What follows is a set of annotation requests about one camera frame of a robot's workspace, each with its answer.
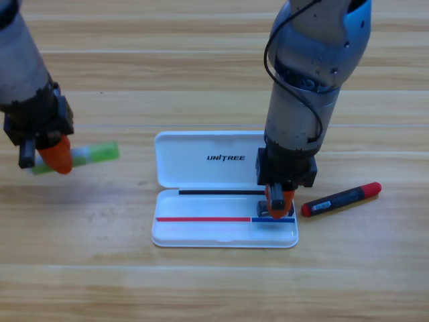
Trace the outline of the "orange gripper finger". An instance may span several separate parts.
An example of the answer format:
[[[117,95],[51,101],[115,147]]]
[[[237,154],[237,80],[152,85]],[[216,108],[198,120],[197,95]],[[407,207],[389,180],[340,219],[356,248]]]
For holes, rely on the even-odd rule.
[[[72,171],[72,156],[70,140],[60,134],[59,141],[49,148],[38,149],[44,164],[59,174],[68,174]]]
[[[284,190],[280,183],[267,184],[267,210],[273,219],[288,216],[293,205],[295,190]]]

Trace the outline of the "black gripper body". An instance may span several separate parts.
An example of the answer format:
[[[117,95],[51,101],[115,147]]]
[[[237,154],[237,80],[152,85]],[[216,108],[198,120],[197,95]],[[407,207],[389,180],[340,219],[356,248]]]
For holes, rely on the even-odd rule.
[[[46,143],[49,133],[74,133],[73,112],[57,82],[48,82],[30,99],[4,104],[3,113],[3,129],[19,147],[18,164],[22,169],[35,166],[36,149]]]
[[[294,191],[299,186],[311,187],[314,184],[318,150],[289,150],[267,136],[264,142],[265,147],[257,151],[257,183],[267,188],[269,207],[290,208]]]

